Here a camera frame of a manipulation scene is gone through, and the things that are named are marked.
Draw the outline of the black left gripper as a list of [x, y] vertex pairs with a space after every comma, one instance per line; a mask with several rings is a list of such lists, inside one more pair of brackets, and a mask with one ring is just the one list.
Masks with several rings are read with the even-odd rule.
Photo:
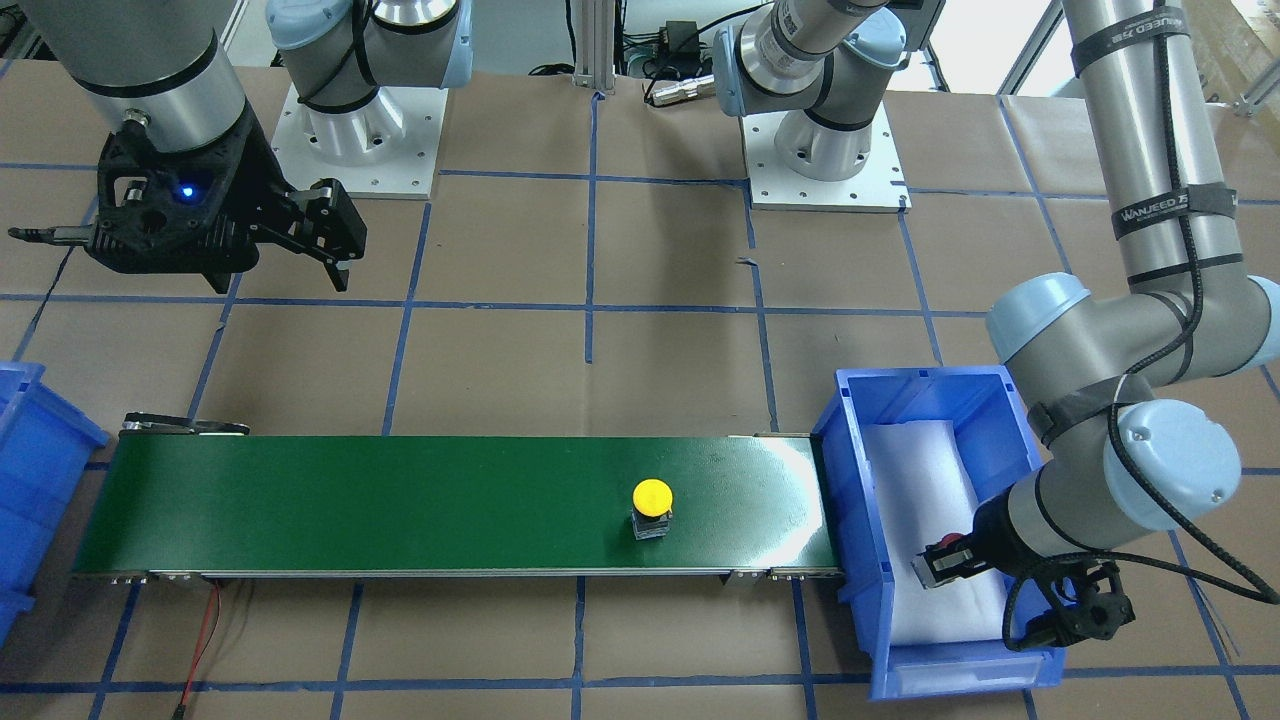
[[1001, 621], [1001, 639], [1007, 650], [1108, 641], [1121, 626], [1135, 620], [1115, 562], [1098, 562], [1088, 553], [1062, 562], [1044, 562], [1016, 537], [1005, 500], [989, 500], [977, 509], [973, 529], [960, 539], [960, 548], [931, 548], [911, 559], [911, 569], [923, 589], [997, 570], [1034, 583], [1050, 606], [1028, 621], [1023, 635], [1015, 637], [1012, 609], [1027, 587], [1009, 593]]

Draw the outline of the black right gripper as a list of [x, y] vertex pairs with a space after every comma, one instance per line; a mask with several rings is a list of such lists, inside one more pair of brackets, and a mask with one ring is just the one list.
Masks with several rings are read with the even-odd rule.
[[257, 264], [259, 245], [275, 243], [321, 261], [335, 291], [348, 290], [366, 249], [362, 217], [338, 179], [294, 188], [251, 108], [205, 147], [163, 152], [156, 140], [154, 123], [128, 110], [99, 159], [96, 220], [9, 234], [82, 247], [119, 273], [197, 274], [218, 293]]

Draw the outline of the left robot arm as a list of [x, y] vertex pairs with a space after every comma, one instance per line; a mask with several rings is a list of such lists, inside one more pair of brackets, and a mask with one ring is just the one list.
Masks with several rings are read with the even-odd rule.
[[1065, 1], [1128, 293], [1096, 299], [1073, 274], [1027, 281], [986, 316], [991, 343], [1051, 460], [927, 546], [933, 588], [988, 570], [1012, 578], [1011, 651], [1107, 639], [1134, 611], [1123, 546], [1183, 529], [1240, 584], [1167, 564], [1261, 603], [1277, 592], [1196, 519], [1235, 492], [1230, 434], [1160, 387], [1233, 375], [1277, 357], [1277, 284], [1245, 269], [1179, 1]]

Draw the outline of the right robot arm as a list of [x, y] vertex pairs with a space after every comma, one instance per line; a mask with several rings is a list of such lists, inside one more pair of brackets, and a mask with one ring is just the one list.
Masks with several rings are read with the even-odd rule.
[[227, 293], [265, 245], [337, 291], [358, 199], [429, 199], [448, 92], [474, 69], [470, 1], [20, 1], [108, 124], [97, 210], [13, 227], [122, 274]]

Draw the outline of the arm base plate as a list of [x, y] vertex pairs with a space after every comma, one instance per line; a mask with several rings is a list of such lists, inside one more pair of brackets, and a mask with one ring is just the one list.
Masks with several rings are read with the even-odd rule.
[[448, 90], [384, 87], [346, 114], [315, 111], [297, 96], [289, 87], [271, 138], [294, 187], [334, 178], [353, 199], [431, 197]]
[[884, 104], [855, 131], [817, 124], [805, 111], [744, 117], [751, 204], [778, 211], [897, 213], [913, 206]]

